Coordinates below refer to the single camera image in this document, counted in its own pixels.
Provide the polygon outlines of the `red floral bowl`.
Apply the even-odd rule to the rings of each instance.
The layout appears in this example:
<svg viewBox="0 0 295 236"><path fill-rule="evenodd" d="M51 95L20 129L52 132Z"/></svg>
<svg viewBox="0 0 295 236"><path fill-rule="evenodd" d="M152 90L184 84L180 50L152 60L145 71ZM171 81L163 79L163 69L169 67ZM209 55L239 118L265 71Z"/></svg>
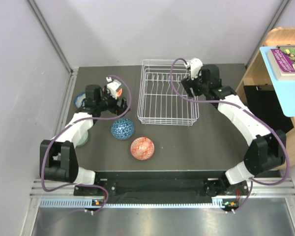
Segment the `red floral bowl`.
<svg viewBox="0 0 295 236"><path fill-rule="evenodd" d="M108 84L103 88L103 92L105 95L109 95L114 99L118 99L122 95L122 88L119 85Z"/></svg>

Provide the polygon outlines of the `blue triangle pattern bowl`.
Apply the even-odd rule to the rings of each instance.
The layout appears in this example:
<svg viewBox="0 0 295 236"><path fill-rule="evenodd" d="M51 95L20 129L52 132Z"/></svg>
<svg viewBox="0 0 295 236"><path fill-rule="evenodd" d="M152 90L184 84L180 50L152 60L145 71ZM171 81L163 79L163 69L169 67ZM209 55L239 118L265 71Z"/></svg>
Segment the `blue triangle pattern bowl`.
<svg viewBox="0 0 295 236"><path fill-rule="evenodd" d="M134 122L127 118L116 120L111 127L112 135L119 140L130 138L135 131Z"/></svg>

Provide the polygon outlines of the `blue white floral bowl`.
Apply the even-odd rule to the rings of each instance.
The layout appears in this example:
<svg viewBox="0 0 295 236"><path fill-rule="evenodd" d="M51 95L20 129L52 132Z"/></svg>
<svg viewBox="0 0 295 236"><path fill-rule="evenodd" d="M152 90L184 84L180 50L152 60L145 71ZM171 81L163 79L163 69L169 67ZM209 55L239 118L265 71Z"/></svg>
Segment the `blue white floral bowl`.
<svg viewBox="0 0 295 236"><path fill-rule="evenodd" d="M85 106L86 93L79 93L74 99L74 105L77 109Z"/></svg>

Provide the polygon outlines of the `white wire dish rack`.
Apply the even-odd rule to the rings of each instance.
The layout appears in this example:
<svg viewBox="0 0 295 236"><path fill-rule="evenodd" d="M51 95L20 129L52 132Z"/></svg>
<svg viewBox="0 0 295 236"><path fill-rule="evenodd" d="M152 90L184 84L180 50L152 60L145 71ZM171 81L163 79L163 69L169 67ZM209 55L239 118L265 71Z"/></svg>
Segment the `white wire dish rack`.
<svg viewBox="0 0 295 236"><path fill-rule="evenodd" d="M199 118L199 104L180 98L170 83L173 60L142 61L137 117L143 124L193 125Z"/></svg>

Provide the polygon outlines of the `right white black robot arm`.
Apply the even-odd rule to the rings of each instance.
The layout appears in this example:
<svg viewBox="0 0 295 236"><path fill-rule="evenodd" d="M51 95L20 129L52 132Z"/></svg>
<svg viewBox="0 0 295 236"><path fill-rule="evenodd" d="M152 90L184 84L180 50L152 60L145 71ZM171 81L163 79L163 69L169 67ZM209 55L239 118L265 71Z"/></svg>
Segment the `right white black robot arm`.
<svg viewBox="0 0 295 236"><path fill-rule="evenodd" d="M238 183L285 163L285 133L278 130L273 134L244 106L230 86L223 86L216 65L202 65L192 60L185 67L190 75L181 83L188 97L204 95L206 101L211 101L217 111L238 129L248 145L243 161L221 177L219 187L224 194L232 194L237 190Z"/></svg>

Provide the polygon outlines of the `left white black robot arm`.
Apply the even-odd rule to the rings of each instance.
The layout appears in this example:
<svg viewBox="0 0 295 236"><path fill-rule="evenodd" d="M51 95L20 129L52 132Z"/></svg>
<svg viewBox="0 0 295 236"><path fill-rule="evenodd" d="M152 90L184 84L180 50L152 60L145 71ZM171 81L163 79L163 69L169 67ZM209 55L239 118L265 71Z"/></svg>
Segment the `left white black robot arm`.
<svg viewBox="0 0 295 236"><path fill-rule="evenodd" d="M84 184L91 195L101 191L102 184L96 180L96 173L79 167L75 148L98 120L109 111L121 117L129 110L121 97L121 82L112 80L107 85L88 85L81 105L71 121L51 140L40 144L40 177L42 180Z"/></svg>

